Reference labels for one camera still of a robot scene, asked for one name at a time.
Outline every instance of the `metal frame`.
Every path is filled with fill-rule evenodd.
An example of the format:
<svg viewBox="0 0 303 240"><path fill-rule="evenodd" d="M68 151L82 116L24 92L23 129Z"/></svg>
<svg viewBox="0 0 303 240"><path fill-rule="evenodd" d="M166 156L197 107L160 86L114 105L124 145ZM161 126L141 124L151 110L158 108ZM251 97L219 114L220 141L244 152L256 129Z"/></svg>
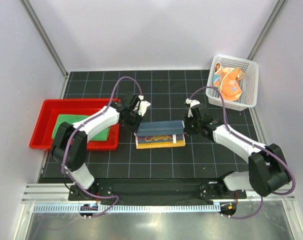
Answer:
<svg viewBox="0 0 303 240"><path fill-rule="evenodd" d="M246 193L248 198L239 199L240 202L259 202L261 200L260 196L254 191L246 191ZM19 225L17 227L14 239L23 240L26 238L32 218L33 209L35 206L39 206L40 204L50 204L50 206L68 206L75 203L95 203L95 201L68 201L68 196L69 190L65 187L64 184L61 183L28 184L21 201L24 207L20 216ZM287 196L271 194L265 197L264 201L282 201L295 239L303 240L303 229L301 228L300 221L296 213L295 197L292 194ZM214 202L217 204L222 202L230 202L230 200L216 199ZM167 206L164 209L159 208L159 210L160 212L208 212L206 209L197 209L196 206L189 206L187 209L183 207L181 209L177 208L177 206ZM140 213L146 211L146 209L147 208L145 208L145 206L136 206L132 208L131 206L128 208L120 206L119 209L116 209L116 212Z"/></svg>
<svg viewBox="0 0 303 240"><path fill-rule="evenodd" d="M270 16L268 17L266 24L264 25L262 31L260 32L254 46L252 47L250 54L248 55L249 60L253 60L259 51L260 47L264 43L267 38L269 32L271 31L276 19L279 17L281 11L286 5L288 0L278 0L275 7L273 8ZM67 73L62 61L60 60L54 46L52 45L50 39L48 38L41 22L39 21L33 7L31 6L29 0L20 0L23 7L25 8L27 14L29 15L31 21L33 22L35 28L37 29L40 37L42 38L44 44L46 45L48 51L53 57L55 63L60 69L61 73L65 77L65 81L62 85L60 98L63 98L64 92L67 86L67 82L69 79L69 74ZM260 122L259 116L255 108L250 109L250 114L253 119L254 128L257 133L257 137L259 142L268 143L268 139ZM43 171L43 167L46 161L47 154L44 154L42 168L39 172L39 176ZM248 198L247 199L239 199L239 201L260 201L260 196L253 191L246 191ZM68 201L69 190L61 183L36 183L36 184L28 184L23 195L21 204L22 211L19 219L19 225L17 226L17 230L15 233L14 239L22 240L27 236L29 224L32 218L32 212L35 207L35 204L57 204L57 203L71 203ZM301 227L301 222L299 219L299 215L297 213L297 203L295 202L295 197L291 194L288 196L278 196L271 194L268 197L264 198L264 201L282 201L283 206L286 211L286 215L293 232L295 239L303 239L303 229ZM226 199L217 199L215 202L230 202L230 200Z"/></svg>
<svg viewBox="0 0 303 240"><path fill-rule="evenodd" d="M53 44L51 43L50 39L48 38L40 20L38 19L32 5L30 4L29 0L20 0L22 6L25 8L30 20L34 24L37 32L39 33L40 38L43 40L43 43L47 47L50 55L52 56L53 60L57 64L57 67L60 69L62 75L66 78L68 72L66 71L60 57L58 56Z"/></svg>
<svg viewBox="0 0 303 240"><path fill-rule="evenodd" d="M288 0L278 0L275 7L271 11L265 25L263 26L255 44L253 45L249 55L248 60L253 60L259 51L260 47L263 45L265 39L267 38L268 34L270 33L272 27L274 26L275 21L281 14L282 10L284 9Z"/></svg>

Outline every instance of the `red tray rim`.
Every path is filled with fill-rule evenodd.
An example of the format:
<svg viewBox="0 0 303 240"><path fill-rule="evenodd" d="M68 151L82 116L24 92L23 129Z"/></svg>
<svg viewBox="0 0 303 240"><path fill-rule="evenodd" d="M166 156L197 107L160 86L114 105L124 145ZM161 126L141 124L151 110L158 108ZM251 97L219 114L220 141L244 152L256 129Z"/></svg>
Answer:
<svg viewBox="0 0 303 240"><path fill-rule="evenodd" d="M31 149L40 149L40 150L50 150L51 149L51 145L44 145L44 144L34 144L35 138L37 136L37 130L38 130L38 126L42 120L42 116L44 114L44 109L46 107L46 104L48 102L74 102L74 101L78 101L78 102L92 102L92 101L97 101L97 102L101 102L101 101L109 101L110 98L68 98L68 99L46 99L43 101L39 115L38 115L38 119L35 125L35 128L33 130L30 142L29 142L29 147ZM115 128L116 131L116 136L115 136L115 141L113 143L113 145L108 145L105 148L100 148L97 146L92 146L92 147L87 147L87 150L89 151L111 151L111 150L116 150L118 147L118 142L119 142L119 124L113 125L111 127Z"/></svg>

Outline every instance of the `green cloth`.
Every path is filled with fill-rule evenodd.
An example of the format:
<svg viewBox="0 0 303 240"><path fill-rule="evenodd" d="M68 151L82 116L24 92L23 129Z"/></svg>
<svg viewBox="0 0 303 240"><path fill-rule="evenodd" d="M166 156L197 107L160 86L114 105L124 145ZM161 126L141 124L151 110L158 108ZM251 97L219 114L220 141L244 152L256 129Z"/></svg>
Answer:
<svg viewBox="0 0 303 240"><path fill-rule="evenodd" d="M53 131L52 131L51 138L52 139L55 138L57 130L58 130L58 127L63 122L67 122L69 124L73 124L73 123L79 122L81 120L84 120L86 118L88 118L88 116L86 116L86 115L72 115L72 114L60 114L60 115L58 115L55 127L53 128ZM107 141L109 134L110 134L110 128L107 127L104 130L102 130L100 133L96 134L91 139L91 141L101 141L101 142Z"/></svg>

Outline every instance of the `red tray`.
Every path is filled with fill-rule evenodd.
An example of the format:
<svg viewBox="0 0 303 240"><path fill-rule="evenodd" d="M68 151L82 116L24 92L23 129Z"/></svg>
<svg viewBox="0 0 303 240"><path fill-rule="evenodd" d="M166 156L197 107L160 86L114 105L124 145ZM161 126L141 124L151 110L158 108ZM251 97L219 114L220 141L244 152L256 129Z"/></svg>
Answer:
<svg viewBox="0 0 303 240"><path fill-rule="evenodd" d="M52 133L60 114L92 115L109 102L108 98L100 99L49 99L42 104L40 114L33 131L29 147L32 149L50 150L53 144ZM107 141L89 141L87 150L110 151L118 146L120 126L110 127Z"/></svg>

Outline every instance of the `metal floor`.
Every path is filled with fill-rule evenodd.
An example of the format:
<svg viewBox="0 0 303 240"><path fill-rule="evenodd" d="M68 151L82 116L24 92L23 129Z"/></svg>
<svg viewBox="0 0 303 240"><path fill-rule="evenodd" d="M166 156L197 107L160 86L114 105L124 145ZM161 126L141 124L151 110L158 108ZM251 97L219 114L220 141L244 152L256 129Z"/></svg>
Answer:
<svg viewBox="0 0 303 240"><path fill-rule="evenodd" d="M209 70L98 71L72 72L64 98L109 98L116 81L122 76L138 80L151 109L144 122L183 120L187 112L185 99L206 86ZM127 91L138 93L131 80L120 82L117 97ZM205 103L214 118L223 117L221 107L210 105L205 91L195 99ZM229 124L240 133L257 140L249 110L227 109ZM226 147L201 136L187 136L185 147L136 149L135 137L120 128L116 151L88 152L87 167L95 178L216 178L231 171L247 171L246 162ZM39 183L52 179L64 182L61 166L46 160Z"/></svg>
<svg viewBox="0 0 303 240"><path fill-rule="evenodd" d="M237 216L252 214L259 202L239 202ZM77 220L79 214L33 213L27 240L294 240L281 201L266 201L247 220L220 217L216 212L107 214Z"/></svg>

